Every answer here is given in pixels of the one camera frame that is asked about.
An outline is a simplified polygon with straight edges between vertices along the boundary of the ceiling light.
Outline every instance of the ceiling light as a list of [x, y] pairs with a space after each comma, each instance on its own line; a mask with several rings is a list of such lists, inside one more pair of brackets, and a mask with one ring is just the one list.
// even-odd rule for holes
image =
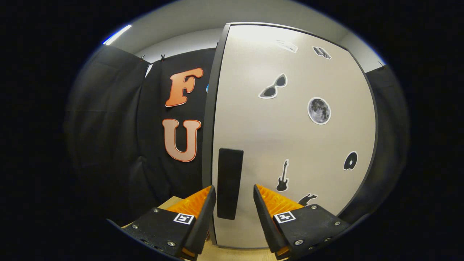
[[125, 31], [127, 31], [131, 27], [132, 25], [127, 25], [126, 27], [124, 27], [123, 29], [119, 30], [117, 33], [113, 34], [111, 37], [106, 39], [106, 41], [104, 41], [103, 44], [109, 46], [112, 42], [114, 42], [114, 40], [120, 37], [121, 34], [123, 34]]

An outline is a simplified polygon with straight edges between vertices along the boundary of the door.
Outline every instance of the door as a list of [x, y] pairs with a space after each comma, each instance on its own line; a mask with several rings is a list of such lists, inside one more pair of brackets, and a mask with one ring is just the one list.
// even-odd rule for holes
[[227, 24], [209, 89], [203, 175], [218, 193], [218, 245], [267, 247], [254, 184], [334, 215], [345, 209], [376, 143], [375, 102], [349, 51], [295, 28]]

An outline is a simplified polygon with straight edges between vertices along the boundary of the black handle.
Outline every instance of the black handle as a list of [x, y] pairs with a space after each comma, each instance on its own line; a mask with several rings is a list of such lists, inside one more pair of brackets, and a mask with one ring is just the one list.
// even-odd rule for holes
[[234, 220], [242, 176], [243, 150], [219, 149], [218, 217]]

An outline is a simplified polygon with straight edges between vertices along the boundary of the black curtain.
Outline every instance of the black curtain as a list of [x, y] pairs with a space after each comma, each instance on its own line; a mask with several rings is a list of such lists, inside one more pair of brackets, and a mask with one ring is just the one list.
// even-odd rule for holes
[[99, 48], [78, 74], [66, 108], [68, 152], [78, 197], [91, 214], [124, 225], [138, 156], [135, 116], [148, 62], [112, 46]]
[[[149, 63], [111, 46], [97, 50], [79, 73], [66, 109], [68, 152], [85, 211], [123, 226], [172, 196], [201, 190], [202, 128], [190, 162], [172, 158], [162, 121], [176, 119], [176, 146], [186, 149], [185, 120], [203, 122], [215, 48]], [[188, 102], [167, 108], [171, 76], [201, 68]]]

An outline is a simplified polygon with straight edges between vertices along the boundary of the wooden floor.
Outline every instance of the wooden floor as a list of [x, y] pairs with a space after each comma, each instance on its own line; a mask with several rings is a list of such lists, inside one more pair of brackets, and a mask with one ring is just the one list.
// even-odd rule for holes
[[[159, 206], [161, 209], [167, 209], [170, 206], [181, 201], [181, 198], [171, 197], [169, 200]], [[219, 248], [214, 246], [211, 239], [208, 238], [203, 247], [203, 252], [198, 255], [197, 261], [277, 261], [275, 255], [269, 249], [230, 249]]]

